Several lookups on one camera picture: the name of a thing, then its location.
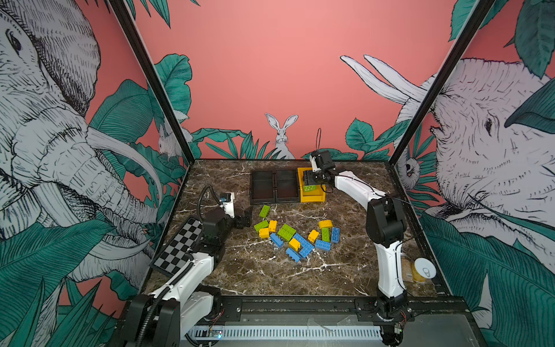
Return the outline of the blue lego bottom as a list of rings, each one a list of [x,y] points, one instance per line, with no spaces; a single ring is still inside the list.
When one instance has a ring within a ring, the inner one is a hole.
[[[292,259],[295,263],[299,263],[301,261],[301,256],[292,248],[287,248],[286,254]]]

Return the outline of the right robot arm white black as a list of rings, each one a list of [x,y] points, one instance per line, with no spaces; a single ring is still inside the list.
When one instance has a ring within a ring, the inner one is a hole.
[[[408,302],[403,283],[401,246],[406,231],[406,217],[401,199],[379,191],[351,171],[336,168],[327,150],[309,154],[312,170],[303,175],[308,185],[328,185],[346,193],[367,212],[366,232],[377,251],[379,280],[375,312],[385,322],[403,319]]]

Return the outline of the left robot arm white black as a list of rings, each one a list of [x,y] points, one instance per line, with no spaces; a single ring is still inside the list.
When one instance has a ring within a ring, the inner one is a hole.
[[[179,346],[198,322],[215,322],[225,309],[221,291],[202,285],[225,254],[234,229],[252,225],[252,209],[215,208],[189,216],[153,261],[169,279],[129,305],[117,346]]]

